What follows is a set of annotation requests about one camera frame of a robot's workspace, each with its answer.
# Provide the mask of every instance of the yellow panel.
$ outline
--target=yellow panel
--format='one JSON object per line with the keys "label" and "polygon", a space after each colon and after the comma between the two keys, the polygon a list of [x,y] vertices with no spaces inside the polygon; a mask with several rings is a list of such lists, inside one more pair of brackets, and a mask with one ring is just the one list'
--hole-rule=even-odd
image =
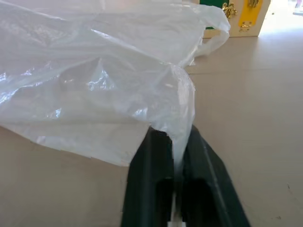
{"label": "yellow panel", "polygon": [[254,26],[256,24],[262,3],[263,0],[259,0],[257,6],[253,8],[249,6],[249,0],[244,0],[244,6],[239,20],[239,27],[243,25],[243,22],[251,22],[251,26]]}

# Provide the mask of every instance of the floor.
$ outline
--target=floor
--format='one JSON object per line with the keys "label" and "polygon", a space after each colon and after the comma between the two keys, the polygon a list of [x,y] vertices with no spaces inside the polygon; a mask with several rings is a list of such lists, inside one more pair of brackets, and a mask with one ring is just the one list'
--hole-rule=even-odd
{"label": "floor", "polygon": [[[195,125],[225,162],[252,227],[303,226],[301,22],[270,17],[259,37],[230,38],[187,69]],[[1,227],[119,226],[126,167],[3,128],[0,143]]]}

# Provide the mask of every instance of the green panel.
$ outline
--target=green panel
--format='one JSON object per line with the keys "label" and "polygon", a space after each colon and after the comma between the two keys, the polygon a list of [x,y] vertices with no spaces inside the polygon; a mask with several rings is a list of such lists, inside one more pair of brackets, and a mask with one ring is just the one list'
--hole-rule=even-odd
{"label": "green panel", "polygon": [[229,4],[229,0],[200,0],[201,5],[216,6],[222,8],[223,3]]}

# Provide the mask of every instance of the white plastic bag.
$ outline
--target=white plastic bag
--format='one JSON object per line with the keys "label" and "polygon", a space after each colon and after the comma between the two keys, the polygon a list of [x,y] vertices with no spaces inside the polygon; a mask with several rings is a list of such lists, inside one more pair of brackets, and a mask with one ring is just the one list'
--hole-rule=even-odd
{"label": "white plastic bag", "polygon": [[[195,113],[182,67],[226,41],[222,10],[153,3],[58,17],[40,9],[0,2],[0,125],[120,166],[151,125],[168,133],[180,161]],[[207,26],[222,35],[201,45]]]}

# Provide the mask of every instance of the plastic bag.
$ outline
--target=plastic bag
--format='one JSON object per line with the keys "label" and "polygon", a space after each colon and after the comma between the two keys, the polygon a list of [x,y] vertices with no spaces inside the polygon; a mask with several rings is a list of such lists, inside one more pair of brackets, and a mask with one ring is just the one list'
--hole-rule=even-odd
{"label": "plastic bag", "polygon": [[[0,125],[120,166],[151,125],[168,133],[180,161],[195,114],[195,89],[182,67],[225,42],[222,10],[166,3],[123,12],[49,9],[0,2]],[[223,32],[201,45],[207,26]]]}

